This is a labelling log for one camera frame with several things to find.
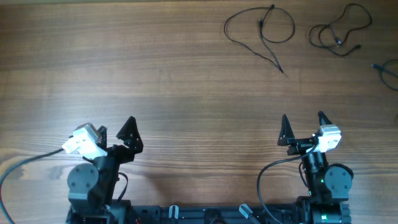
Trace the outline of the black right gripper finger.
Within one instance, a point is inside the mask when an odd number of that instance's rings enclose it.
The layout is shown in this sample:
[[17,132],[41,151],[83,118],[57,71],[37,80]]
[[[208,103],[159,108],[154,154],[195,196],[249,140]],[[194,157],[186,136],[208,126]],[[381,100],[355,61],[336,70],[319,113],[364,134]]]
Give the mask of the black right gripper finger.
[[318,118],[319,118],[320,126],[333,124],[333,123],[327,118],[326,114],[325,114],[323,111],[319,111],[319,112],[318,112]]
[[282,123],[279,138],[277,141],[278,146],[289,146],[295,143],[294,132],[292,131],[289,119],[286,114],[282,116]]

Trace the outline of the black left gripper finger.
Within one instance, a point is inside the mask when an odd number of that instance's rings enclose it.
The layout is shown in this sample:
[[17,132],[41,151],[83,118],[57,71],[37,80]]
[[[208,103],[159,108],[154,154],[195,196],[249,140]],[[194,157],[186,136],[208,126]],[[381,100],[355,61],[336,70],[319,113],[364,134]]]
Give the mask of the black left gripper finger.
[[101,149],[107,148],[107,128],[105,126],[100,126],[97,130],[99,133],[99,138],[97,140],[97,146]]
[[138,154],[143,151],[144,144],[139,134],[136,119],[130,116],[119,130],[116,138],[123,141],[123,144],[128,147],[133,153]]

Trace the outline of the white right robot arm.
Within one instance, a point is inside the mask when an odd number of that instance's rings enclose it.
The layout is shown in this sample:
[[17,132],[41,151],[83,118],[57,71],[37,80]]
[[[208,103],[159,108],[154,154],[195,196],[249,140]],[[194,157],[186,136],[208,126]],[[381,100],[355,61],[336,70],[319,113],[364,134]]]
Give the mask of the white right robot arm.
[[349,191],[354,173],[343,164],[329,164],[326,152],[335,149],[342,133],[324,114],[318,112],[320,126],[309,138],[296,138],[286,115],[282,116],[278,146],[287,146],[289,156],[299,156],[308,197],[297,198],[297,223],[351,223]]

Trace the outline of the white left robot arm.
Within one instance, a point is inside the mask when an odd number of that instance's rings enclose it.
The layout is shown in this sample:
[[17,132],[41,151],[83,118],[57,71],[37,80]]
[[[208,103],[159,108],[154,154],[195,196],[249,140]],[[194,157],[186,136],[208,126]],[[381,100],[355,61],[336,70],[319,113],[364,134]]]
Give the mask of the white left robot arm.
[[91,123],[82,124],[63,144],[68,154],[76,151],[86,161],[74,167],[67,178],[68,200],[71,203],[66,223],[141,223],[141,217],[129,200],[126,189],[113,199],[120,165],[132,162],[143,151],[143,142],[136,119],[129,117],[116,137],[122,145],[107,146],[107,128],[96,129]]

